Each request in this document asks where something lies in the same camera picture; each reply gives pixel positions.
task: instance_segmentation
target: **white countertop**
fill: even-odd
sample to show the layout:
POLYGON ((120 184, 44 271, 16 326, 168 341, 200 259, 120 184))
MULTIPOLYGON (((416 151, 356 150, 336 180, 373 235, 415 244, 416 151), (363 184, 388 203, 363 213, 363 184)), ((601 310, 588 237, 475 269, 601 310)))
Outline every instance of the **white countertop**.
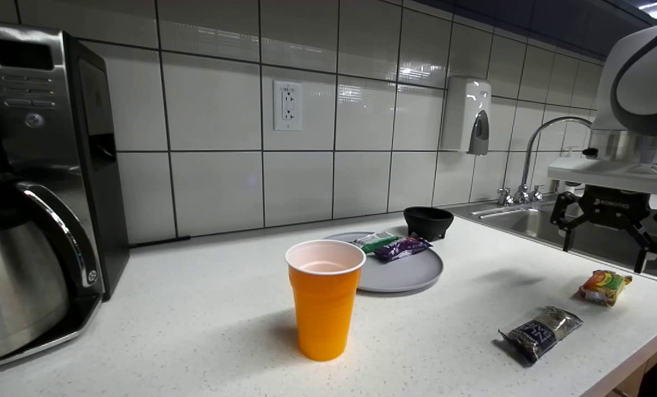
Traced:
POLYGON ((434 249, 441 279, 416 294, 359 294, 351 341, 311 362, 293 341, 283 249, 398 215, 281 226, 136 249, 90 330, 0 372, 0 394, 580 394, 657 335, 657 281, 612 309, 570 299, 601 267, 456 218, 434 249), (493 346, 537 307, 583 326, 523 368, 493 346))

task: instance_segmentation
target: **dispenser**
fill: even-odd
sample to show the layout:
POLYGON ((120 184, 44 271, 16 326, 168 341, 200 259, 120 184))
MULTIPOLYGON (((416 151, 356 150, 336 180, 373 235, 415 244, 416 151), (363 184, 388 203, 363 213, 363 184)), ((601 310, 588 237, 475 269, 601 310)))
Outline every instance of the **dispenser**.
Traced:
POLYGON ((452 78, 445 100, 443 148, 465 153, 486 153, 488 144, 488 84, 452 78))

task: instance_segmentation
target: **plate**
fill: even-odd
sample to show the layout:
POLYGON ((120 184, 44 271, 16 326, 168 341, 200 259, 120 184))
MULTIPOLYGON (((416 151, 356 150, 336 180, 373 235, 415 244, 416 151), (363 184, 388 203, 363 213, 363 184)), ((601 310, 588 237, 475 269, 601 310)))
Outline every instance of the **plate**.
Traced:
MULTIPOLYGON (((329 237, 355 242, 359 237, 366 237, 368 233, 373 232, 333 233, 329 237)), ((359 276, 356 291, 379 294, 419 292, 432 287, 438 279, 441 271, 443 259, 432 249, 386 264, 368 256, 359 276)))

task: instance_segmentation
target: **bowl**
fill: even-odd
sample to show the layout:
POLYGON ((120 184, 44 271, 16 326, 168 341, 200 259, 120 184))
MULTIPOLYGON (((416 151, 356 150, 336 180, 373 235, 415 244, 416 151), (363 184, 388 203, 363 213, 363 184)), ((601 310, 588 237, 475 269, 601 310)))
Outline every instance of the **bowl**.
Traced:
POLYGON ((407 219, 407 233, 424 240, 441 240, 454 222, 454 213, 438 207, 407 207, 404 218, 407 219))

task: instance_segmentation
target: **orange plastic cup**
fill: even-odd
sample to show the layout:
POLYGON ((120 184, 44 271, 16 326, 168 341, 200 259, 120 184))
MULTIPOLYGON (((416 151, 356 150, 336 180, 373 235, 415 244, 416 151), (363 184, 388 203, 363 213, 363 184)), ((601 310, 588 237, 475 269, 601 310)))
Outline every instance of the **orange plastic cup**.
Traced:
POLYGON ((286 249, 299 351, 316 362, 345 351, 352 297, 366 253, 342 240, 309 240, 286 249))

